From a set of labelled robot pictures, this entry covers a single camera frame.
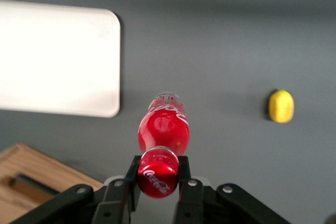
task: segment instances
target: bottle cap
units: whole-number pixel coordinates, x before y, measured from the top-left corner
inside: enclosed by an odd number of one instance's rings
[[[179,159],[167,147],[156,146],[146,151],[140,160],[138,184],[152,198],[164,198],[177,186]]]

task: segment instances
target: coca-cola bottle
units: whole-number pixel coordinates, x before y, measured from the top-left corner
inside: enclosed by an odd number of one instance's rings
[[[138,140],[144,153],[138,169],[140,189],[150,197],[163,198],[177,186],[179,160],[187,149],[189,125],[183,104],[165,92],[150,104],[142,119]]]

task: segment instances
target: wooden board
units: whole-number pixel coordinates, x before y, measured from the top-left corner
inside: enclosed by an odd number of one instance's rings
[[[34,188],[14,187],[13,179],[23,174],[56,191],[62,192],[76,184],[87,184],[98,190],[102,183],[25,145],[16,144],[0,154],[0,223],[9,223],[32,210],[50,196]]]

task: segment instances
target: screw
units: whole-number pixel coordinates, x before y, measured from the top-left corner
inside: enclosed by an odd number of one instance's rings
[[[78,193],[78,194],[82,194],[82,193],[85,193],[85,192],[86,192],[86,189],[85,189],[84,187],[79,188],[79,189],[76,191],[76,193]]]
[[[197,181],[194,180],[194,179],[191,179],[191,180],[188,181],[188,185],[190,185],[190,186],[196,186],[197,185]]]
[[[230,194],[233,192],[233,189],[230,186],[223,186],[223,192]]]
[[[121,186],[122,184],[124,184],[124,181],[122,180],[117,180],[116,182],[114,182],[114,186]]]

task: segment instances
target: coca-cola logo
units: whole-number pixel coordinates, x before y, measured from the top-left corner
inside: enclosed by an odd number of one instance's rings
[[[153,184],[153,186],[155,186],[164,195],[168,193],[168,190],[171,190],[166,182],[160,181],[158,178],[155,177],[155,171],[145,170],[143,172],[143,175]]]
[[[173,105],[165,104],[165,105],[160,105],[160,106],[157,106],[157,107],[152,107],[152,108],[150,108],[149,112],[154,112],[154,111],[158,111],[158,110],[175,111],[176,112],[176,117],[178,119],[180,119],[181,121],[185,122],[187,125],[189,125],[186,116],[181,111],[179,111],[177,107],[175,107]]]

